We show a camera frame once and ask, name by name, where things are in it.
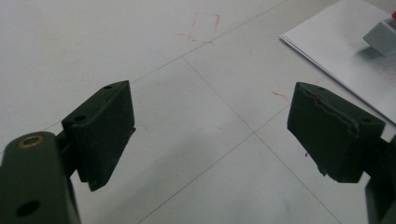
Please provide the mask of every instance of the white tile floor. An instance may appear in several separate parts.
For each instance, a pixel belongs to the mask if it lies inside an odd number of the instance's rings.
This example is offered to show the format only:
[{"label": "white tile floor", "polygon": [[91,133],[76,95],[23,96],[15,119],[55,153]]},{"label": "white tile floor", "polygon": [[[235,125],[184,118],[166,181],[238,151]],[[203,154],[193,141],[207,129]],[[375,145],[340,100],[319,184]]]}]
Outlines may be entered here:
[{"label": "white tile floor", "polygon": [[335,2],[2,1],[0,147],[129,79],[137,131],[110,182],[72,177],[83,223],[367,223],[368,176],[323,177],[286,129],[296,81],[375,114],[278,40]]}]

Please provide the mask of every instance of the floor tile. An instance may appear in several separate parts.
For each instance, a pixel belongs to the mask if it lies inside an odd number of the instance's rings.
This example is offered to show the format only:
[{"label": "floor tile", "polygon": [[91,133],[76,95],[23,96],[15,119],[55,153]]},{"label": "floor tile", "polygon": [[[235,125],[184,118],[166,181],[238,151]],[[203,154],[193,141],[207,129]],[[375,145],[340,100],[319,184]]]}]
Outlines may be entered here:
[{"label": "floor tile", "polygon": [[256,136],[142,224],[338,223]]},{"label": "floor tile", "polygon": [[296,81],[323,76],[278,36],[333,2],[288,1],[185,58],[257,131],[290,103]]},{"label": "floor tile", "polygon": [[[374,113],[332,80],[324,78],[318,85]],[[369,176],[363,175],[358,184],[339,184],[328,176],[323,177],[313,160],[306,157],[305,149],[287,130],[289,110],[283,110],[263,126],[257,135],[342,223],[368,223],[364,187]],[[383,137],[390,139],[394,134],[394,127],[387,126]]]},{"label": "floor tile", "polygon": [[136,132],[109,183],[73,176],[83,223],[136,223],[252,131],[180,59],[132,85]]},{"label": "floor tile", "polygon": [[2,1],[0,150],[282,1]]}]

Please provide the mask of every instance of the white paper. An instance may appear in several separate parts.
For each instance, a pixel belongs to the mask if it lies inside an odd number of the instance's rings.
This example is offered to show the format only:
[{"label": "white paper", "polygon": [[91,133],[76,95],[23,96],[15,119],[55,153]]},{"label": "white paper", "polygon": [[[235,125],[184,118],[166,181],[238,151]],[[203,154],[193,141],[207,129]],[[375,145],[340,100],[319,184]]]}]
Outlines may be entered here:
[{"label": "white paper", "polygon": [[362,39],[388,18],[364,1],[342,0],[281,38],[396,123],[396,55],[384,58]]}]

